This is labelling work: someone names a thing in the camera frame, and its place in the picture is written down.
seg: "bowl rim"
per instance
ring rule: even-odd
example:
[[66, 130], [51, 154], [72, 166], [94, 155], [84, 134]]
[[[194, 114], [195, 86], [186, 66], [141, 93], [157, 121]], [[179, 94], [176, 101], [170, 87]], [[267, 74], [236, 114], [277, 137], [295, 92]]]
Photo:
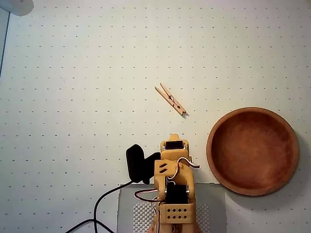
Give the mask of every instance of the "bowl rim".
[[[217, 129], [229, 118], [240, 114], [240, 113], [245, 113], [245, 112], [256, 112], [256, 113], [263, 113], [263, 114], [267, 114], [270, 117], [274, 118], [275, 120], [277, 120], [282, 126], [284, 126], [285, 130], [289, 133], [291, 140], [293, 141], [293, 160], [292, 160], [292, 164], [289, 167], [289, 169], [287, 170], [286, 174], [284, 175], [283, 179], [280, 182], [277, 182], [273, 187], [265, 187], [265, 188], [258, 188], [258, 189], [249, 189], [249, 188], [244, 188], [244, 187], [240, 187], [237, 186], [233, 183], [231, 183], [230, 181], [228, 181], [227, 179], [225, 179], [222, 174], [218, 171], [218, 169], [216, 168], [214, 162], [213, 162], [213, 158], [212, 158], [212, 151], [211, 151], [211, 146], [212, 146], [212, 140], [214, 138], [214, 135], [217, 131]], [[230, 189], [233, 192], [236, 192], [238, 194], [243, 194], [243, 195], [247, 195], [247, 196], [262, 196], [262, 195], [266, 195], [269, 193], [273, 193], [275, 191], [277, 191], [278, 189], [280, 189], [285, 183], [288, 182], [288, 180], [292, 177], [292, 175], [294, 174], [297, 165], [298, 165], [298, 160], [299, 160], [299, 144], [298, 144], [298, 140], [296, 137], [296, 134], [294, 132], [294, 130], [292, 129], [292, 127], [290, 126], [290, 124], [280, 115], [278, 115], [275, 112], [272, 112], [268, 109], [265, 108], [260, 108], [260, 107], [244, 107], [244, 108], [239, 108], [236, 110], [233, 110], [229, 113], [227, 113], [226, 115], [224, 115], [223, 117], [221, 117], [213, 126], [213, 128], [211, 129], [208, 139], [207, 139], [207, 146], [206, 146], [206, 154], [207, 154], [207, 162], [208, 165], [210, 167], [211, 172], [213, 173], [213, 175], [216, 177], [216, 179], [226, 188]]]

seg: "clothespin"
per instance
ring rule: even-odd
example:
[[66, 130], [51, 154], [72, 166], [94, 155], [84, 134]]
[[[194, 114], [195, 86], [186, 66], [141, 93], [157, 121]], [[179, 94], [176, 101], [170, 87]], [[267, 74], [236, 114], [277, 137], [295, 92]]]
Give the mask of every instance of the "clothespin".
[[186, 114], [186, 110], [178, 103], [178, 101], [172, 96], [172, 94], [165, 88], [163, 83], [160, 83], [160, 86], [163, 88], [164, 92], [160, 91], [159, 88], [155, 86], [156, 91], [182, 116]]

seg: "wooden bowl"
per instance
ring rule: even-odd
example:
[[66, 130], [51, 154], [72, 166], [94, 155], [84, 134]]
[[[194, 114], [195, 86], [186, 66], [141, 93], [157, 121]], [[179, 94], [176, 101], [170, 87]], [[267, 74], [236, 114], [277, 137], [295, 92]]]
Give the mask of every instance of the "wooden bowl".
[[281, 188], [293, 175], [299, 145], [291, 126], [263, 108], [232, 111], [212, 128], [207, 160], [217, 180], [228, 189], [260, 196]]

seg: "black cable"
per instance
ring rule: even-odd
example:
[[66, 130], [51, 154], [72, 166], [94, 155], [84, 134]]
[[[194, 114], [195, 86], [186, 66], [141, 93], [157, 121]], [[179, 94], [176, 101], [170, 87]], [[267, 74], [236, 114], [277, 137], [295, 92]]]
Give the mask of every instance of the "black cable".
[[97, 215], [97, 208], [98, 208], [98, 205], [99, 205], [99, 203], [101, 202], [101, 200], [102, 200], [104, 197], [106, 197], [107, 195], [109, 195], [110, 193], [113, 193], [113, 192], [115, 192], [115, 191], [117, 191], [117, 190], [119, 190], [119, 189], [122, 189], [122, 188], [124, 188], [124, 187], [126, 187], [126, 186], [129, 186], [129, 185], [132, 184], [132, 183], [133, 183], [133, 181], [130, 181], [130, 182], [125, 183], [125, 184], [122, 184], [122, 185], [120, 185], [119, 187], [116, 187], [116, 188], [114, 188], [114, 189], [111, 189], [110, 191], [108, 191], [108, 192], [102, 194], [102, 195], [98, 198], [97, 202], [95, 203], [94, 212], [93, 212], [93, 214], [94, 214], [94, 216], [93, 216], [93, 219], [94, 219], [94, 232], [95, 232], [95, 233], [98, 233], [98, 231], [97, 231], [97, 219], [96, 219], [96, 215]]
[[88, 222], [94, 222], [94, 231], [95, 231], [95, 233], [98, 233], [98, 231], [97, 231], [97, 223], [98, 223], [99, 225], [101, 225], [102, 227], [104, 227], [108, 232], [114, 233], [109, 227], [107, 227], [105, 224], [103, 224], [102, 222], [100, 222], [100, 221], [98, 221], [98, 220], [96, 219], [98, 205], [99, 205], [99, 203], [101, 202], [101, 200], [102, 200], [104, 197], [106, 197], [107, 195], [109, 195], [110, 193], [113, 193], [113, 192], [115, 192], [115, 191], [117, 191], [117, 190], [119, 190], [119, 189], [122, 189], [122, 188], [124, 188], [124, 187], [126, 187], [126, 186], [129, 186], [129, 185], [132, 184], [132, 183], [133, 183], [133, 182], [130, 181], [130, 182], [126, 183], [126, 184], [122, 184], [122, 185], [120, 185], [119, 187], [116, 187], [116, 188], [114, 188], [114, 189], [111, 189], [110, 191], [108, 191], [108, 192], [102, 194], [102, 195], [98, 198], [98, 200], [96, 201], [96, 203], [95, 203], [95, 206], [94, 206], [94, 218], [90, 218], [90, 219], [87, 219], [87, 220], [84, 220], [84, 221], [80, 222], [79, 224], [75, 225], [74, 227], [72, 227], [71, 229], [69, 229], [68, 231], [66, 231], [65, 233], [71, 233], [71, 232], [73, 232], [74, 230], [78, 229], [79, 227], [81, 227], [82, 225], [84, 225], [84, 224], [86, 224], [86, 223], [88, 223]]
[[78, 229], [79, 227], [81, 227], [82, 225], [88, 223], [88, 222], [96, 222], [99, 225], [101, 225], [102, 227], [104, 227], [107, 231], [109, 231], [110, 233], [114, 233], [112, 230], [110, 230], [105, 224], [103, 224], [102, 222], [98, 221], [98, 220], [94, 220], [94, 219], [87, 219], [84, 220], [82, 222], [80, 222], [79, 224], [75, 225], [73, 228], [69, 229], [68, 231], [66, 231], [65, 233], [70, 233], [73, 232], [74, 230]]

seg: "perforated panel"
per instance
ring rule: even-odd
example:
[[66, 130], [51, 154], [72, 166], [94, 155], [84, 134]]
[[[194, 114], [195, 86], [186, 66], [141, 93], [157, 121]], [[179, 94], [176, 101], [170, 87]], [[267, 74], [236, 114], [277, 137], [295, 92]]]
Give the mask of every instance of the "perforated panel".
[[[228, 232], [309, 232], [311, 191], [301, 187], [310, 183], [310, 5], [36, 0], [31, 14], [11, 16], [0, 83], [1, 232], [64, 232], [91, 217], [101, 193], [128, 181], [125, 150], [139, 143], [149, 155], [170, 133], [189, 141], [201, 165], [195, 180], [215, 182], [208, 133], [245, 106], [283, 116], [304, 156], [282, 191], [291, 207], [255, 211], [228, 199]], [[189, 116], [154, 90], [160, 82]], [[115, 194], [99, 209], [112, 229], [117, 203]]]
[[[154, 211], [148, 203], [138, 203], [133, 206], [133, 233], [147, 232], [154, 218]], [[210, 233], [209, 205], [197, 204], [197, 222], [202, 233]]]

